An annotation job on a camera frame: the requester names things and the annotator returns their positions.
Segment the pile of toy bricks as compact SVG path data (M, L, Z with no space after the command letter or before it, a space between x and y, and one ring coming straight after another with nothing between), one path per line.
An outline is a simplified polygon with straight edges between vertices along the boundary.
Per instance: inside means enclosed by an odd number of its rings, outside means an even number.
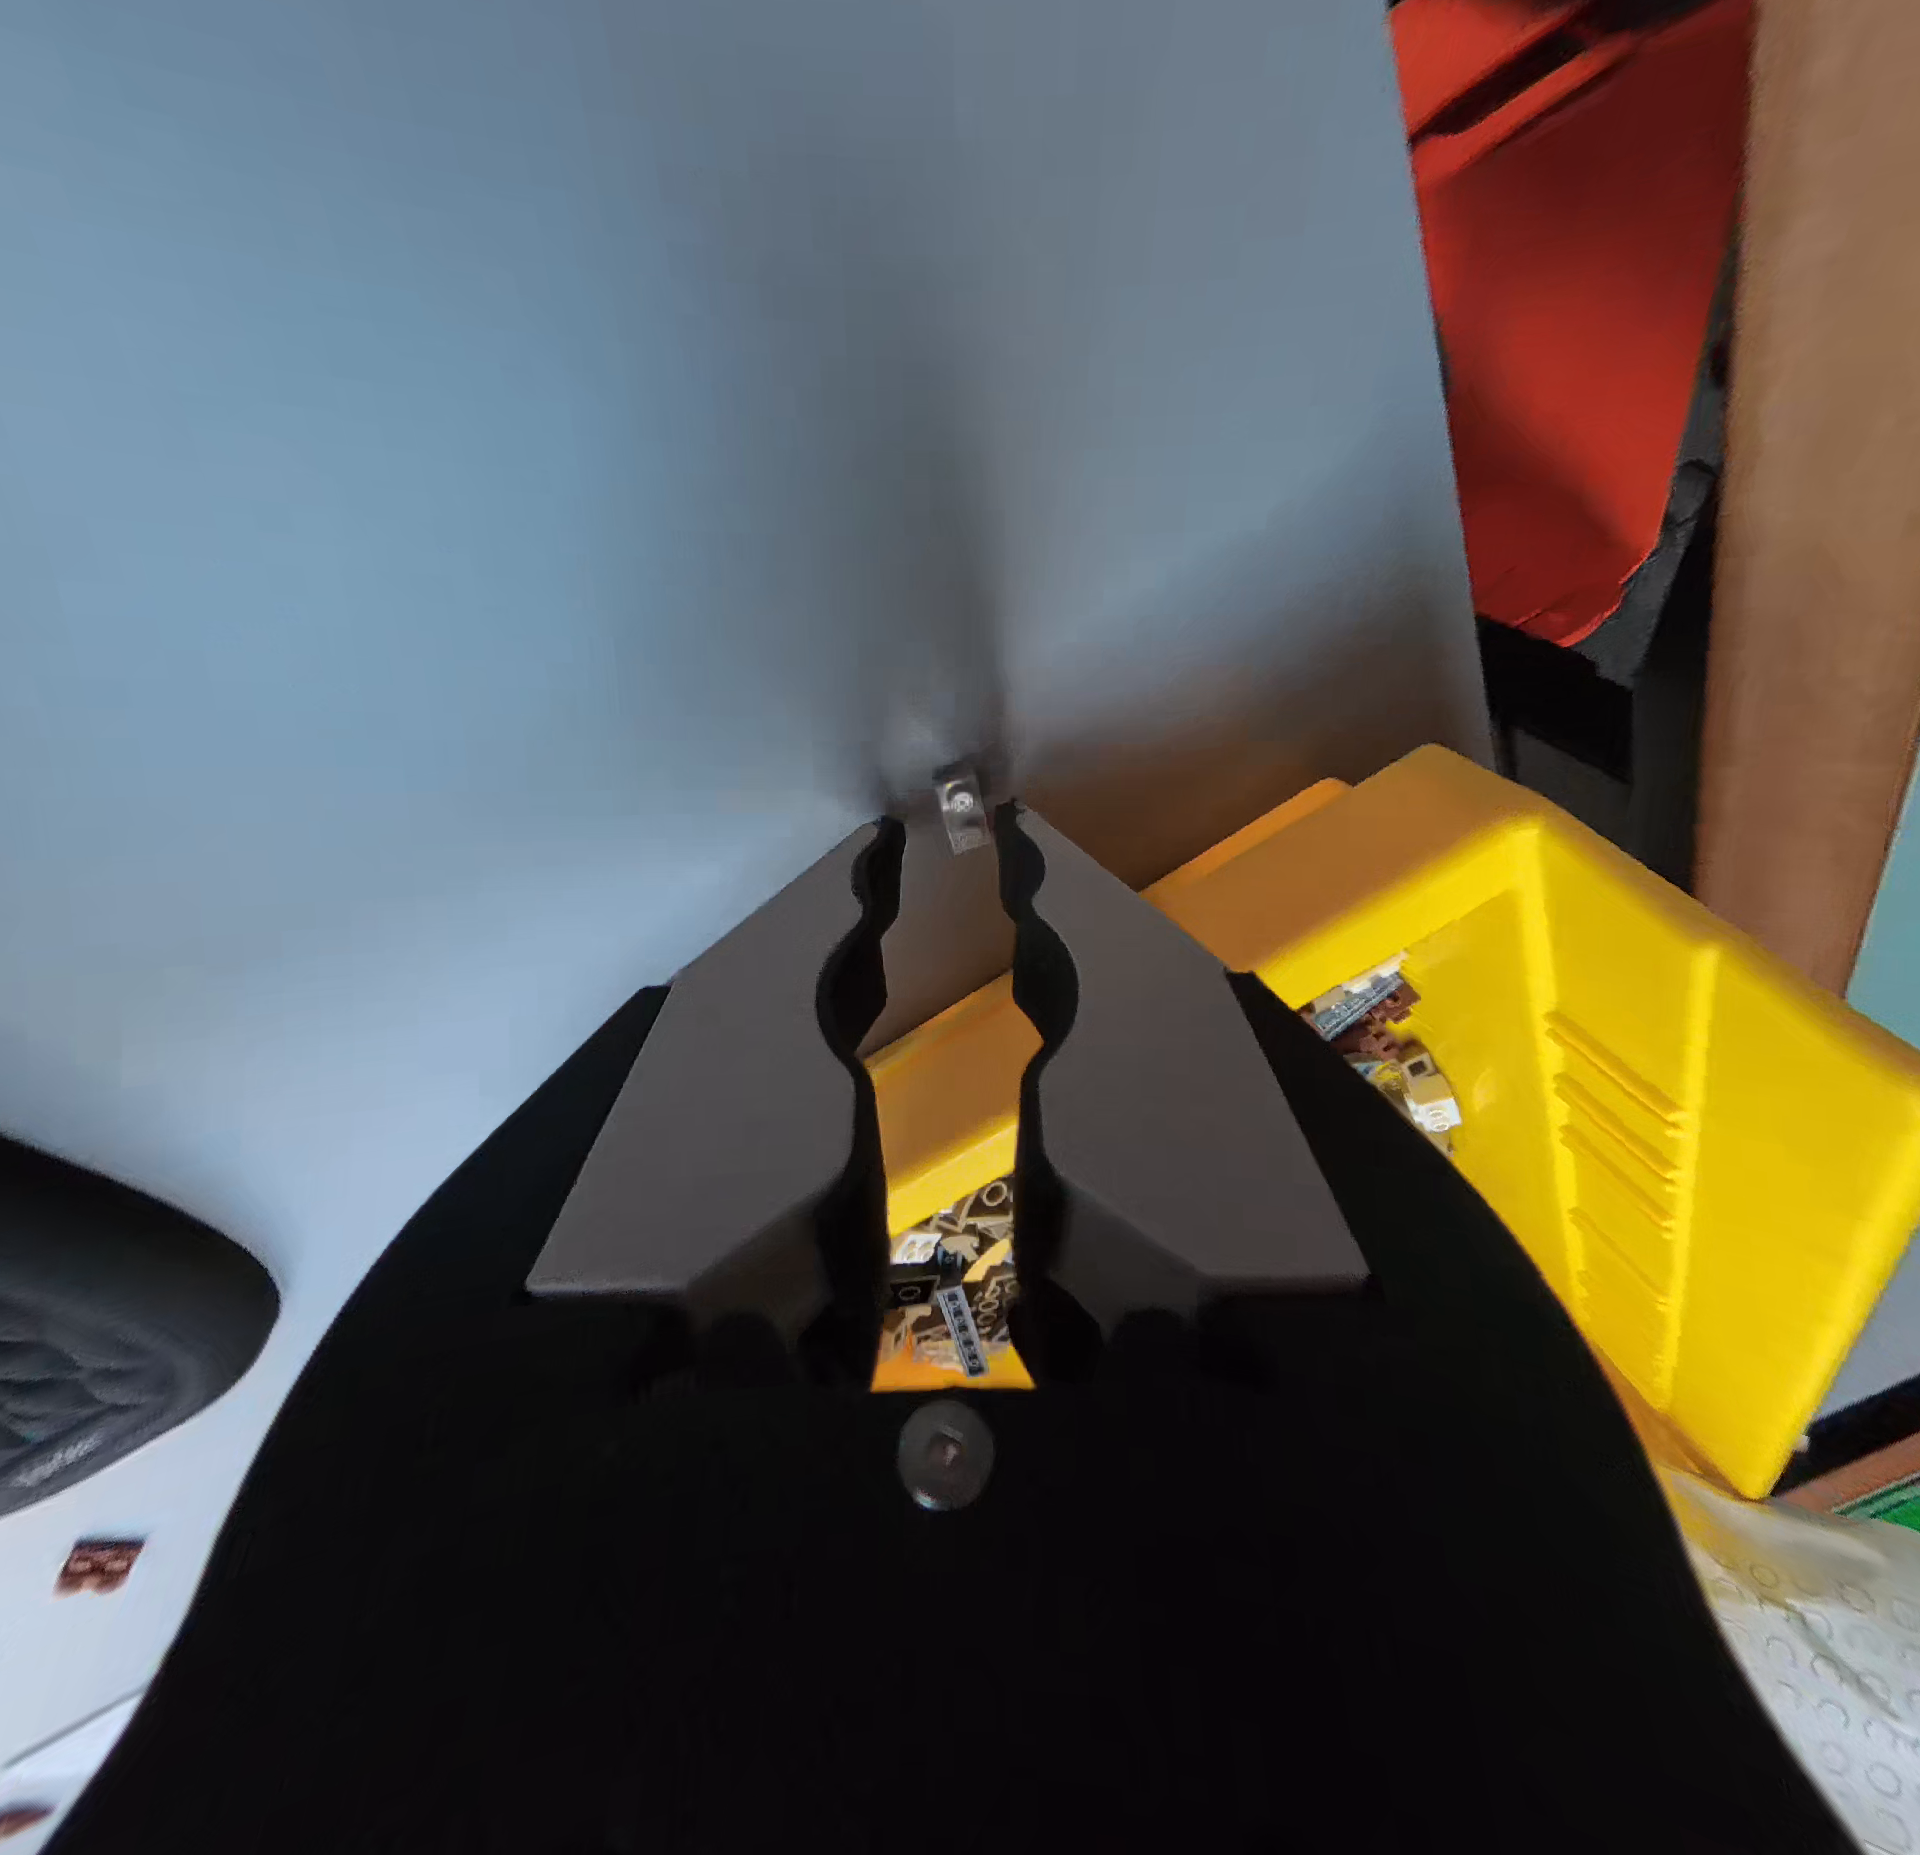
M1297 1010L1443 1155L1464 1125L1414 1015L1406 954ZM889 1280L875 1390L1029 1388L1014 1347L1022 1072L1038 1035L1011 977L953 1005L870 1063L889 1168Z

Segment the large white paper bag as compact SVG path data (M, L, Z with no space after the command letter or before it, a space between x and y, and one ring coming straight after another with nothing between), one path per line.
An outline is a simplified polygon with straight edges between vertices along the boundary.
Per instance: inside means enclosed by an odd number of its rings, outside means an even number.
M1665 1473L1744 1675L1856 1850L1918 1847L1918 1535Z

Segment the yellow plastic bin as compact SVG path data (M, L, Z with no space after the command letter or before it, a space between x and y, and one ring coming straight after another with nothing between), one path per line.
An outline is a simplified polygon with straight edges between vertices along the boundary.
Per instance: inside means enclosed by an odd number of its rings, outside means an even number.
M1770 1494L1915 1232L1915 1052L1522 786L1440 745L1317 784L1144 894L1242 1003L1384 1292L1479 1197L1649 1456ZM1454 1155L1299 1007L1406 954Z

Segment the black cushioned wrist pad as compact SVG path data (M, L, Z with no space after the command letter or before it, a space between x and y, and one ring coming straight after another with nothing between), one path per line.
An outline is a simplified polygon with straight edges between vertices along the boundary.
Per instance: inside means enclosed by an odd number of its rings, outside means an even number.
M2 1515L221 1400L280 1314L268 1267L143 1190L2 1138Z

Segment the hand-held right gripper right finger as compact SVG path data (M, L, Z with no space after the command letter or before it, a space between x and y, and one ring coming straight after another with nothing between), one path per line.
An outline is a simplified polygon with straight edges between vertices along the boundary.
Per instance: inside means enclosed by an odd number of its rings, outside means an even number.
M1235 971L1022 803L996 809L1022 1070L1014 1344L1087 1378L1135 1329L1341 1311L1370 1269Z

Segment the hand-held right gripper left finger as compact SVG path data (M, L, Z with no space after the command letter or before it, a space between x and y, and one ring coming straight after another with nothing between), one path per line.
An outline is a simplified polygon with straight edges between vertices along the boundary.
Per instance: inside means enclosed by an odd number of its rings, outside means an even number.
M750 1316L814 1378L868 1378L886 1168L860 1060L886 1003L905 826L860 824L686 964L527 1274L537 1301Z

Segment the grey desk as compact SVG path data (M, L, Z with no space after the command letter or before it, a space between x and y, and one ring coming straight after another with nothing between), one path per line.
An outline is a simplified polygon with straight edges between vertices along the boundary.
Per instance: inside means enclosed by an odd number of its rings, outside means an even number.
M283 1295L5 1522L12 1763L428 1190L863 817L973 760L1151 881L1492 737L1388 0L2 3L5 1133Z

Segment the red plastic container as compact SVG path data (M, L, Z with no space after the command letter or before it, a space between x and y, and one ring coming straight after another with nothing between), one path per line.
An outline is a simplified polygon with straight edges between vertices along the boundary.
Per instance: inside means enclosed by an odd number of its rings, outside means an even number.
M1742 215L1756 0L1388 18L1476 614L1571 648L1672 518Z

